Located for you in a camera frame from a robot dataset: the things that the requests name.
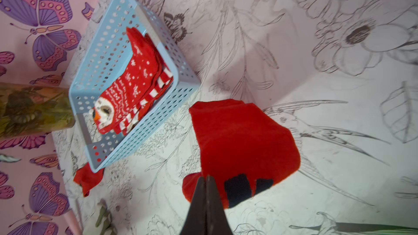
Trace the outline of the red santa snowflake sock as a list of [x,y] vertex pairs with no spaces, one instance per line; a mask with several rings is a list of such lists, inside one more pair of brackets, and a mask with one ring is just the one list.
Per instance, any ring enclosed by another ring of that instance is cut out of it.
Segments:
[[93,116],[101,134],[113,130],[155,85],[164,61],[148,35],[126,28],[132,57],[119,76],[95,101]]

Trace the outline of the light blue plastic basket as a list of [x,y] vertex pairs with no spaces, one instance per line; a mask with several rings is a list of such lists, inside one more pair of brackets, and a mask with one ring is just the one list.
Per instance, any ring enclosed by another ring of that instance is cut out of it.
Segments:
[[[158,72],[134,59],[130,28],[152,41],[162,60]],[[134,153],[199,86],[153,11],[137,0],[112,0],[69,91],[91,170]]]

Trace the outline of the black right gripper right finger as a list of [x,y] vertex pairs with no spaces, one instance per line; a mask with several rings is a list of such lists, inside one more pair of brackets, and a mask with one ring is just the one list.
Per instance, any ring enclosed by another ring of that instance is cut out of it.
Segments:
[[206,178],[206,234],[233,235],[228,224],[222,200],[212,176]]

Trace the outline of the red snowflake patterned sock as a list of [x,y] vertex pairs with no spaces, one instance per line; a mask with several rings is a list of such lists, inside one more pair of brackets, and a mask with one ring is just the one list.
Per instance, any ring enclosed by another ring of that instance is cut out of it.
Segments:
[[182,192],[188,201],[198,179],[211,176],[223,207],[233,208],[288,178],[301,165],[291,131],[253,103],[197,102],[189,113],[201,172],[183,179]]
[[91,170],[89,163],[76,171],[74,182],[82,188],[84,197],[90,194],[90,191],[95,188],[103,179],[104,169],[100,169],[97,173]]

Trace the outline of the red white striped santa sock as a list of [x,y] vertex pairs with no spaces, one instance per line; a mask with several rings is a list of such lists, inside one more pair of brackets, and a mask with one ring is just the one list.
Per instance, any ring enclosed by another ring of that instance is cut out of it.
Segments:
[[126,136],[141,121],[141,119],[146,116],[152,108],[153,103],[164,95],[165,91],[169,88],[172,82],[173,74],[168,67],[164,65],[155,86],[150,90],[144,99],[134,106],[133,110],[128,113],[126,118],[120,122],[119,126],[115,130],[118,130],[118,133],[122,133]]

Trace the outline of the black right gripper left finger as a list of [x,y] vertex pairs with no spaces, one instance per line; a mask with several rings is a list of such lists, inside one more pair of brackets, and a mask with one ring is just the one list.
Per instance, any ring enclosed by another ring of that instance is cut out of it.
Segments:
[[200,177],[180,235],[205,235],[207,233],[206,210],[206,181]]

